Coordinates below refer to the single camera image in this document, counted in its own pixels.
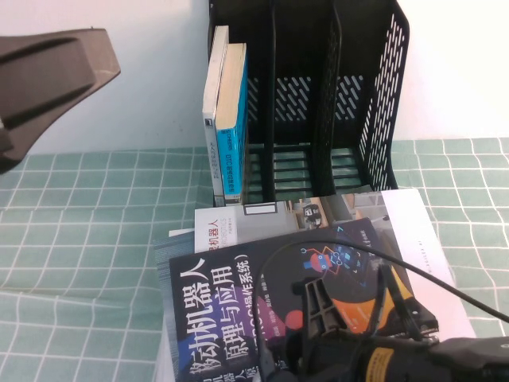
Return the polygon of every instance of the stacked books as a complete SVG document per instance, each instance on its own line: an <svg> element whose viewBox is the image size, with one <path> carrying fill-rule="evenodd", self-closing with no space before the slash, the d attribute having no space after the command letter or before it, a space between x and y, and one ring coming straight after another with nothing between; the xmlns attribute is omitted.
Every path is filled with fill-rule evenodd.
<svg viewBox="0 0 509 382"><path fill-rule="evenodd" d="M229 44L217 26L204 90L203 117L216 206L241 205L247 181L247 47Z"/></svg>
<svg viewBox="0 0 509 382"><path fill-rule="evenodd" d="M292 242L309 244L286 247L266 265L257 301L262 335L283 368L286 335L303 325L295 282L323 279L349 330L367 328L384 260L330 244L334 239L379 249L454 284L414 189L199 209L195 222L194 230L154 245L166 326L157 380L256 380L253 288L262 263ZM475 337L459 298L401 267L392 272L423 333L441 341ZM386 293L378 334L404 333Z"/></svg>

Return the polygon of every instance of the book spine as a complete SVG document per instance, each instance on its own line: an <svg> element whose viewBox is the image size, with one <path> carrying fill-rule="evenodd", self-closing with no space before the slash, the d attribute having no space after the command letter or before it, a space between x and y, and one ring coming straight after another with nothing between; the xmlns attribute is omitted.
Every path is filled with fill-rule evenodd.
<svg viewBox="0 0 509 382"><path fill-rule="evenodd" d="M240 204L242 201L242 175L237 128L218 131L217 145L223 174L224 201L227 205Z"/></svg>
<svg viewBox="0 0 509 382"><path fill-rule="evenodd" d="M212 188L214 190L214 202L216 207L224 207L223 179L221 177L221 165L219 149L217 145L216 118L214 115L204 113L205 139L207 140L208 162L212 176Z"/></svg>

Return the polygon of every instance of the green checkered mat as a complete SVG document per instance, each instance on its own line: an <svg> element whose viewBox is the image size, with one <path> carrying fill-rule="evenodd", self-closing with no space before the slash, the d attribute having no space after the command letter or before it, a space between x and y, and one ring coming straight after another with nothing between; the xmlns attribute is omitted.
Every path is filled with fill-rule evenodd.
<svg viewBox="0 0 509 382"><path fill-rule="evenodd" d="M394 142L400 188L419 189L460 290L509 314L509 138ZM465 303L480 337L509 325Z"/></svg>
<svg viewBox="0 0 509 382"><path fill-rule="evenodd" d="M509 314L509 139L395 142L457 285ZM193 226L206 149L38 155L0 177L0 380L149 381L162 308L150 243ZM467 306L480 336L501 325Z"/></svg>
<svg viewBox="0 0 509 382"><path fill-rule="evenodd" d="M151 381L150 244L193 226L210 183L204 148L37 155L2 175L0 380Z"/></svg>

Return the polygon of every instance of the black desk organizer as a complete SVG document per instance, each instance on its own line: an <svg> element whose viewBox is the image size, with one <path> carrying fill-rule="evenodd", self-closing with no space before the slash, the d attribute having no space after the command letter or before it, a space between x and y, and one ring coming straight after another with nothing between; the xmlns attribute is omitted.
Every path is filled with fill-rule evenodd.
<svg viewBox="0 0 509 382"><path fill-rule="evenodd" d="M410 28L395 0L209 4L209 49L216 25L229 25L230 42L247 43L250 157L261 171L250 202L397 188L390 146ZM285 177L274 160L297 168Z"/></svg>

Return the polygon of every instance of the robot illustration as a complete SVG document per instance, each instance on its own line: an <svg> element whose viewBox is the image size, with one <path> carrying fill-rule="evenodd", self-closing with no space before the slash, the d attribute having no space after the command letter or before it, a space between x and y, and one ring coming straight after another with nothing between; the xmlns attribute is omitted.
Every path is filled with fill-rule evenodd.
<svg viewBox="0 0 509 382"><path fill-rule="evenodd" d="M316 249L309 249L307 251L313 251L314 253L309 257L309 261L304 262L304 269L312 268L315 271L322 273L332 267L332 261L329 255L321 253Z"/></svg>

